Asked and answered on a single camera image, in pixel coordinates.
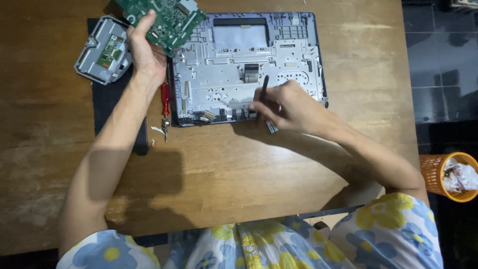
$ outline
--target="floral shirt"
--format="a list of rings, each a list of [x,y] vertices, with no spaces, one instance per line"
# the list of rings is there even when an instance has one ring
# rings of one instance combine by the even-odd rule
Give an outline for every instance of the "floral shirt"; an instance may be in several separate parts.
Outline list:
[[[432,211],[403,193],[383,195],[339,221],[329,238],[289,216],[169,234],[166,269],[443,268]],[[160,268],[131,236],[97,232],[57,269]]]

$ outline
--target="wooden desk surface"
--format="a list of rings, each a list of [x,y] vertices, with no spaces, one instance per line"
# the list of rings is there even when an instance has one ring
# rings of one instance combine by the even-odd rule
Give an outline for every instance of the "wooden desk surface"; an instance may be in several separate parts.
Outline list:
[[[418,165],[400,0],[197,0],[207,12],[316,14],[330,110]],[[0,255],[57,246],[56,216],[94,139],[90,81],[73,64],[87,18],[106,0],[3,1],[0,9]],[[148,235],[365,203],[353,160],[305,135],[254,123],[171,128],[156,95],[145,157],[132,155],[110,203],[110,227]],[[350,195],[349,190],[359,195]]]

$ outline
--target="trash bin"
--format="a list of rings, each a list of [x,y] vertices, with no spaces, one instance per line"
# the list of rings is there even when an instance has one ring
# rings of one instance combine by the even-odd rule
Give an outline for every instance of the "trash bin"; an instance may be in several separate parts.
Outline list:
[[[420,171],[425,179],[426,190],[446,196],[456,202],[468,202],[475,198],[478,190],[461,192],[447,191],[443,186],[443,168],[446,162],[455,158],[459,163],[471,165],[478,171],[478,162],[470,155],[463,152],[454,152],[443,155],[420,155]]]

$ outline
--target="hand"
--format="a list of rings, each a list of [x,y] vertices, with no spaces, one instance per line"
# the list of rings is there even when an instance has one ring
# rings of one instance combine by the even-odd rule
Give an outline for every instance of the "hand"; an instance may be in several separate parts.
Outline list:
[[[154,24],[156,12],[150,10],[135,27],[130,26],[127,37],[131,46],[134,73],[151,79],[154,85],[161,85],[166,77],[166,55],[162,49],[146,40],[146,33]]]
[[[295,80],[267,88],[265,103],[259,101],[261,91],[256,90],[250,108],[262,113],[281,130],[294,130],[337,142],[341,132],[350,128],[339,116],[307,94]]]

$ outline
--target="black mat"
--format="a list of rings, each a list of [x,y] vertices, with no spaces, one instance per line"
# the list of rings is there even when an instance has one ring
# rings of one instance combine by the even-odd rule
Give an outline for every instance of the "black mat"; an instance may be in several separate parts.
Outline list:
[[[99,19],[87,19],[88,34],[91,34],[95,29]],[[106,123],[116,103],[120,100],[120,97],[126,88],[128,82],[133,74],[133,66],[126,71],[126,73],[118,79],[116,82],[108,85],[102,85],[93,81],[93,110],[95,114],[95,135],[101,131]],[[146,118],[144,118],[141,124],[138,136],[134,143],[133,152],[139,156],[146,155],[148,153],[148,132],[146,131]]]

